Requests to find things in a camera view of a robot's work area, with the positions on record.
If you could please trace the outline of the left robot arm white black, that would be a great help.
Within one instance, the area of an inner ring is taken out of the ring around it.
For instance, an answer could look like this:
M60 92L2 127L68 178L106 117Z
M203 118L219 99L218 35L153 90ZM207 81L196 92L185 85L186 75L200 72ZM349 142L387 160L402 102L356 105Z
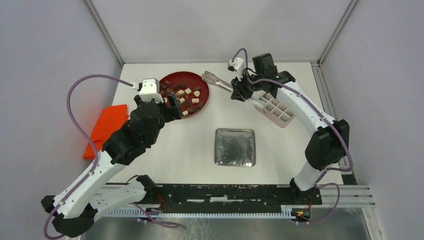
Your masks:
M139 201L151 204L156 200L156 184L148 175L141 175L135 182L109 193L99 194L99 191L156 143L166 123L182 118L181 101L172 92L167 94L167 99L167 103L156 103L154 100L143 101L136 95L137 108L103 144L98 161L92 162L63 192L56 196L47 195L41 200L61 237L82 235L100 218L120 207Z

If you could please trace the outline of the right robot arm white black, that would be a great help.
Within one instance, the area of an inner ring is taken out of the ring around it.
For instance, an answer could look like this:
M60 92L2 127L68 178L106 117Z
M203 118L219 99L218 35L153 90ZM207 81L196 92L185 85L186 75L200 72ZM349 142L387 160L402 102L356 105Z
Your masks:
M263 91L284 104L302 123L310 135L304 151L306 162L290 181L289 199L302 204L309 198L310 189L317 187L333 164L342 158L352 160L349 152L350 126L346 120L336 120L318 107L301 89L288 71L278 71L270 53L253 57L254 70L247 61L234 55L227 68L235 73L231 80L231 99L245 102L255 92Z

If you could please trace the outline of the metal serving tongs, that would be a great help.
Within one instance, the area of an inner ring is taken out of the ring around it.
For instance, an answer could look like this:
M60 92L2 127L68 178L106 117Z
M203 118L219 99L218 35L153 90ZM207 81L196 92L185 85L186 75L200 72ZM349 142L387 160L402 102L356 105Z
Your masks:
M204 82L206 82L207 84L209 84L209 85L218 87L218 88L220 88L220 89L222 89L222 90L224 90L224 91L226 91L226 92L228 92L230 94L233 93L233 87L232 87L232 85L230 83L222 80L221 78L217 77L216 75L214 75L213 73L211 73L209 71L205 71L201 75L201 79ZM257 106L257 107L259 107L261 109L263 109L263 108L266 107L266 103L265 102L263 102L263 101L261 101L261 100L259 100L257 98L254 98L254 97L251 97L251 98L249 98L246 101L249 102L249 103L251 103L251 104L254 104L255 106Z

